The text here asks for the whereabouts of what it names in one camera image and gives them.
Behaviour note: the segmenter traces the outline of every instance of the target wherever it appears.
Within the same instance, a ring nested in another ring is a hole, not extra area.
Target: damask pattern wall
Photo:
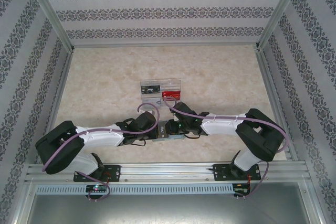
[[[46,132],[68,53],[37,0],[0,0],[0,223]]]
[[[257,42],[279,0],[50,0],[75,46]]]
[[[291,0],[264,48],[290,134],[336,223],[336,0]]]

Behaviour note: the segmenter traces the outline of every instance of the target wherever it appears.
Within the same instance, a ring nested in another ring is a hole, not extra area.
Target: black wire
[[[187,136],[186,134],[183,134],[186,138],[189,138],[189,139],[199,139],[201,137],[201,135],[198,135],[198,137],[190,137],[190,136]]]
[[[141,145],[141,144],[131,144],[131,145],[136,145],[136,146],[141,146],[141,147],[144,147],[146,145],[146,140],[139,140],[139,141],[143,141],[144,144]]]

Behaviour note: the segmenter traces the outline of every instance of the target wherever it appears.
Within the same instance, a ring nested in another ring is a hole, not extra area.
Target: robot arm
[[[174,106],[180,112],[197,115],[185,103],[179,102]],[[230,165],[230,171],[236,177],[245,174],[254,164],[260,161],[272,161],[280,147],[284,136],[272,127],[264,124],[237,120],[237,118],[254,118],[275,124],[271,119],[259,110],[250,109],[248,113],[233,116],[235,119],[221,119],[219,115],[200,113],[200,116],[212,116],[214,119],[197,119],[172,111],[176,120],[159,122],[151,131],[145,134],[128,134],[114,132],[113,130],[142,132],[150,129],[155,124],[155,117],[144,112],[137,119],[126,119],[111,126],[101,128],[85,128],[74,126],[71,121],[65,121],[54,128],[37,143],[36,148],[44,164],[50,159],[54,152],[63,145],[70,137],[80,132],[97,130],[82,134],[63,148],[48,165],[46,172],[55,174],[62,170],[74,172],[76,170],[89,174],[99,179],[104,166],[99,157],[92,154],[85,154],[83,150],[97,146],[122,146],[133,144],[136,140],[165,140],[167,138],[184,138],[184,134],[194,133],[195,135],[229,134],[238,135],[247,148],[238,152]]]

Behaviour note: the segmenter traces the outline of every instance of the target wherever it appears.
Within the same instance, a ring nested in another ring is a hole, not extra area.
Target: marble floor
[[[75,49],[56,124],[107,126],[138,116],[140,81],[181,79],[182,101],[197,113],[246,113],[274,118],[252,46]],[[168,109],[163,119],[172,118]],[[245,148],[238,136],[148,141],[145,147],[99,147],[104,163],[231,161]],[[286,159],[284,153],[275,159]]]

